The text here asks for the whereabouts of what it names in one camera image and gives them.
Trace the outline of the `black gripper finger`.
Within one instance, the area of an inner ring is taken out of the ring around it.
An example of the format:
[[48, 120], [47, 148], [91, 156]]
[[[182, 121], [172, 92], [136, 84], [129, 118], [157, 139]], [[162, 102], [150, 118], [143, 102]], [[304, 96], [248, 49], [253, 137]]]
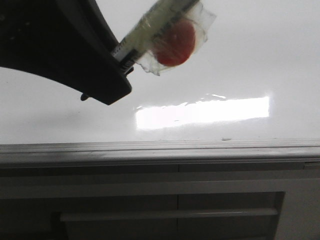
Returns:
[[112, 50], [118, 41], [94, 0], [3, 0], [0, 65], [111, 105], [132, 91]]

